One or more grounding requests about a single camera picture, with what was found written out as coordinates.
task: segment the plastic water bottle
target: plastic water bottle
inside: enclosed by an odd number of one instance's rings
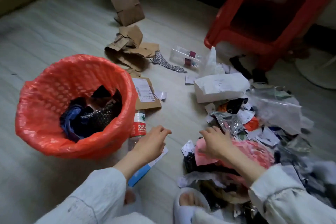
[[[187,67],[197,68],[202,62],[202,56],[176,46],[170,52],[170,61]]]
[[[147,133],[145,112],[139,110],[135,113],[131,136],[128,139],[128,151],[131,151],[137,142]]]

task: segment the floor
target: floor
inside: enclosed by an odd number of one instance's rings
[[[137,23],[144,41],[170,49],[183,46],[204,54],[203,40],[217,9],[195,0],[141,0],[146,18]],[[0,19],[0,219],[3,223],[33,223],[66,198],[89,173],[112,166],[123,147],[99,161],[46,157],[15,135],[15,111],[24,81],[63,57],[84,53],[104,57],[104,47],[118,32],[109,0],[38,0]],[[252,68],[254,57],[243,60]],[[168,92],[162,109],[147,117],[148,129],[162,124],[173,131],[169,152],[136,185],[145,215],[156,223],[172,223],[172,205],[183,174],[182,145],[194,142],[206,126],[206,112],[195,101],[194,87],[184,85],[185,74],[151,64],[143,72],[153,86]],[[309,140],[313,152],[336,160],[336,92],[314,86],[294,64],[279,61],[267,74],[270,83],[286,86],[315,121]]]

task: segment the red trash bag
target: red trash bag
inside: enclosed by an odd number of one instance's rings
[[[118,89],[123,107],[108,126],[77,143],[66,139],[60,116],[77,97],[90,97],[103,85],[112,95]],[[100,158],[118,150],[134,122],[137,91],[122,68],[91,55],[66,57],[46,68],[20,92],[15,132],[45,155],[61,158]]]

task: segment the white shirt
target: white shirt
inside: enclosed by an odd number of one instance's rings
[[[36,224],[153,224],[139,213],[116,217],[123,207],[125,191],[126,179],[120,171],[112,167],[93,171],[81,186]],[[250,187],[249,195],[269,224],[336,224],[336,209],[309,195],[281,166],[268,169]],[[193,221],[225,223],[202,211],[195,212]]]

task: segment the left hand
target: left hand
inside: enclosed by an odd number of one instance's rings
[[[152,128],[149,133],[140,138],[131,152],[136,153],[141,161],[147,164],[162,154],[168,134],[171,134],[171,130],[162,125]]]

